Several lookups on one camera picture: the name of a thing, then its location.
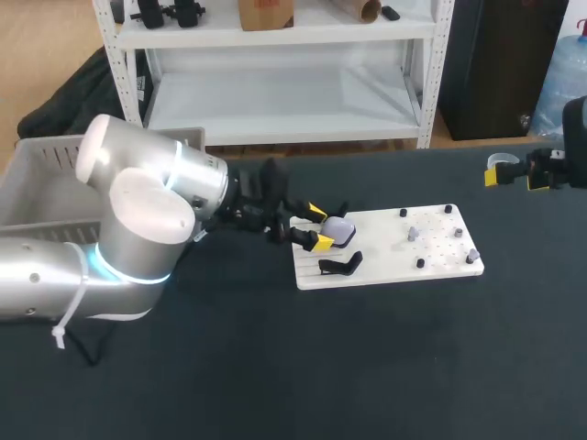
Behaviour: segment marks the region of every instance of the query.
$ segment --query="black fabric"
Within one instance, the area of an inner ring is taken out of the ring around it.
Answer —
[[[485,189],[500,150],[287,160],[320,205],[456,204],[481,277],[298,291],[287,246],[212,234],[98,368],[0,326],[3,438],[584,440],[587,192]]]
[[[152,95],[147,57],[137,51],[138,112],[144,117]],[[118,93],[104,48],[97,50],[53,96],[38,109],[22,118],[17,132],[20,138],[81,135],[100,114],[124,119]]]

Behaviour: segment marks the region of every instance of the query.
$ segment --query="black bag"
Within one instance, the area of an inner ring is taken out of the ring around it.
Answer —
[[[144,118],[153,93],[144,50],[137,51],[137,84],[138,111]],[[20,138],[81,135],[100,114],[125,118],[104,48],[97,50],[49,101],[23,117],[17,131]]]

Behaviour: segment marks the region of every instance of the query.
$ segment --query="blue water bottle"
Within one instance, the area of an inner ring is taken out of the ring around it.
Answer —
[[[568,101],[587,95],[587,19],[577,23],[580,37],[562,38],[552,54],[532,120],[533,135],[562,138],[562,109]]]

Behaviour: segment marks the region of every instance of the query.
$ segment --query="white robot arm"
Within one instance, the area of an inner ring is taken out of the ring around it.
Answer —
[[[97,243],[0,239],[0,319],[60,320],[53,329],[60,347],[74,316],[128,321],[147,314],[192,242],[196,221],[270,230],[271,241],[307,250],[337,241],[283,228],[282,204],[318,223],[328,215],[311,203],[287,200],[287,177],[274,162],[251,176],[111,116],[100,115],[89,126],[75,172],[101,196]]]

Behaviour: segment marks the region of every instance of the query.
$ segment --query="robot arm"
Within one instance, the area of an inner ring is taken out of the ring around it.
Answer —
[[[558,189],[564,184],[587,189],[587,96],[565,105],[562,124],[564,151],[538,148],[519,163],[497,163],[485,172],[485,186],[526,177],[529,190]]]
[[[267,233],[270,241],[306,250],[335,241],[283,227],[282,204],[318,223],[328,215],[311,203],[286,202],[288,179],[276,162],[252,174],[230,169],[111,116],[89,126],[75,172],[104,204],[97,243],[0,239],[0,318],[60,320],[53,330],[60,347],[74,316],[127,321],[147,314],[192,242],[196,221]]]

